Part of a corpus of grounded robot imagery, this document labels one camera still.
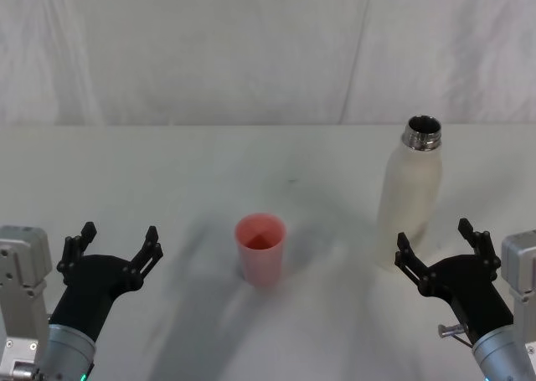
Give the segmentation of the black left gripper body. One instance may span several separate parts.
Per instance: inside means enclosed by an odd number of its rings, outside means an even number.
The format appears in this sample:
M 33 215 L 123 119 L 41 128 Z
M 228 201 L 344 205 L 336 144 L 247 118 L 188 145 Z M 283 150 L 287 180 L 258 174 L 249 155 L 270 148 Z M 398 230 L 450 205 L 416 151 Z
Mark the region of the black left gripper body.
M 82 332 L 96 341 L 114 301 L 142 287 L 142 274 L 127 260 L 111 255 L 87 255 L 73 262 L 61 260 L 65 290 L 49 319 Z

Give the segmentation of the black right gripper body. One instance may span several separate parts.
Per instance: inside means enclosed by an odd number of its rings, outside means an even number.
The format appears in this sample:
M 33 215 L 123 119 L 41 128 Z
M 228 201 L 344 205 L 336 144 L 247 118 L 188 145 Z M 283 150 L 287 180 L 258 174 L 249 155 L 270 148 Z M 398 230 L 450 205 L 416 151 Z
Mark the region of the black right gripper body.
M 500 259 L 495 255 L 456 255 L 427 271 L 427 296 L 445 301 L 464 327 L 470 343 L 513 324 L 513 314 L 493 285 Z

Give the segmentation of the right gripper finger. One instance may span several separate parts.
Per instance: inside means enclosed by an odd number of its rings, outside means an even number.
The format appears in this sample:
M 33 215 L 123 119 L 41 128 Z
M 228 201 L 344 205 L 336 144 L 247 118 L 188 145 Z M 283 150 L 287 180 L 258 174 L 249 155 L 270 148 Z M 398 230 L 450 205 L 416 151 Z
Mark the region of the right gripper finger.
M 461 218 L 458 223 L 458 232 L 471 246 L 474 254 L 479 257 L 483 267 L 489 273 L 491 281 L 497 279 L 497 270 L 501 267 L 501 260 L 493 247 L 491 235 L 488 231 L 475 231 L 467 218 Z
M 435 296 L 436 274 L 415 255 L 405 233 L 398 233 L 397 246 L 394 264 L 417 286 L 422 296 Z

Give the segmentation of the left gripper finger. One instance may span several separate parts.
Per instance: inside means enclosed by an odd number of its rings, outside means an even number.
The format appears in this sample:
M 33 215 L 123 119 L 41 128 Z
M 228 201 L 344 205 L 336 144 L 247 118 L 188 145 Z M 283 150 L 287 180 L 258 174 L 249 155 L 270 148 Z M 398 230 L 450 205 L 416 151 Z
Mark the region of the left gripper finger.
M 151 225 L 147 230 L 141 249 L 122 270 L 127 291 L 141 289 L 145 277 L 163 257 L 162 246 L 158 240 L 157 228 Z
M 84 253 L 97 234 L 95 224 L 92 221 L 86 222 L 80 234 L 67 236 L 64 239 L 64 248 L 61 260 L 56 266 L 57 271 L 63 276 L 63 282 L 68 284 L 70 274 L 76 264 L 84 256 Z

